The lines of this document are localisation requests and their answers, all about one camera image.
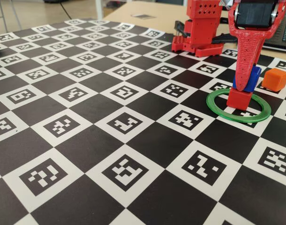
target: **blue block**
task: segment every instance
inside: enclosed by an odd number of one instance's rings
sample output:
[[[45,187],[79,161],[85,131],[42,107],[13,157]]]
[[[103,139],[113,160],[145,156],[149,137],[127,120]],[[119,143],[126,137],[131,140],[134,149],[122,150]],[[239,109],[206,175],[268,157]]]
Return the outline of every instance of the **blue block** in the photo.
[[[259,80],[262,69],[260,67],[253,66],[248,83],[244,89],[247,92],[254,92],[257,81]],[[236,77],[233,78],[233,87],[236,88]]]

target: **green plastic ring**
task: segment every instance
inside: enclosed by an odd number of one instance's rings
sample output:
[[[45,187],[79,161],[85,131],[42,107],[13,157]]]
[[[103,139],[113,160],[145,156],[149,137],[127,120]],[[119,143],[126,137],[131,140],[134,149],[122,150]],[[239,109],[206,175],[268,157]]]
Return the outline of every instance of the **green plastic ring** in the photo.
[[[267,119],[271,115],[270,105],[264,99],[262,99],[261,97],[257,95],[252,95],[251,98],[255,100],[258,104],[260,104],[260,106],[262,107],[262,112],[260,114],[255,115],[255,116],[243,117],[243,116],[236,116],[236,115],[232,115],[230,113],[224,112],[215,104],[215,98],[222,94],[228,94],[229,91],[230,89],[216,90],[207,96],[208,107],[217,115],[223,118],[226,118],[228,120],[233,120],[233,121],[241,122],[241,123],[257,123],[257,122]]]

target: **wooden table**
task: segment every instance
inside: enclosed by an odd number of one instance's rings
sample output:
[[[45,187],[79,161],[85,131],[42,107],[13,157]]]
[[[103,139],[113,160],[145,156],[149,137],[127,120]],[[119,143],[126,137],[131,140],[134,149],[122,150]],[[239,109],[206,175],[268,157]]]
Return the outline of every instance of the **wooden table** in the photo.
[[[186,10],[187,7],[184,6],[132,1],[126,3],[110,15],[106,16],[104,20],[132,23],[138,26],[153,28],[175,34],[174,22],[179,20],[184,23],[189,18],[186,15]],[[156,18],[142,20],[131,16],[136,14],[147,14],[155,16]],[[222,16],[227,17],[227,12],[222,11]],[[221,24],[219,26],[217,35],[221,33],[229,33],[227,24]],[[225,46],[227,48],[237,48],[235,44],[226,44]],[[263,49],[261,54],[286,60],[286,52]]]

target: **metal leg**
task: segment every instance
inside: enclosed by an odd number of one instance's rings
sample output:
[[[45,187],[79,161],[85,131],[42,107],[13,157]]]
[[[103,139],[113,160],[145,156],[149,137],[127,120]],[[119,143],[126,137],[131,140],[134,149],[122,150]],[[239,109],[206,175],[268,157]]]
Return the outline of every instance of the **metal leg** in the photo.
[[[96,12],[97,12],[97,19],[102,20],[104,17],[103,11],[102,11],[102,0],[95,0],[96,5]]]
[[[12,0],[10,0],[10,3],[11,3],[12,10],[13,10],[13,12],[14,12],[14,14],[15,14],[15,17],[16,17],[16,20],[17,20],[17,23],[18,23],[19,29],[21,29],[21,30],[22,30],[21,23],[20,23],[19,18],[18,18],[18,16],[17,16],[17,13],[16,13],[16,10],[15,10],[15,7],[14,7],[14,4],[13,4],[13,1],[12,1]]]
[[[4,27],[5,27],[5,29],[6,29],[6,32],[8,33],[8,28],[7,28],[7,24],[6,24],[6,19],[4,18],[1,1],[0,1],[0,11],[1,11],[1,14],[2,14],[3,22],[4,22]]]

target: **cable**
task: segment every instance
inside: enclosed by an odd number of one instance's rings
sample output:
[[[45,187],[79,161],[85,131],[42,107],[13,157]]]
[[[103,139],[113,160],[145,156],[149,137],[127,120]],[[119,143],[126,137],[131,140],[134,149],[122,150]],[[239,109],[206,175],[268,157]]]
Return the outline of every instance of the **cable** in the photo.
[[[67,16],[69,17],[69,19],[72,20],[71,16],[68,14],[68,12],[66,11],[66,9],[63,7],[61,0],[60,0],[60,5],[62,6],[63,10],[65,11],[65,13],[66,13]]]

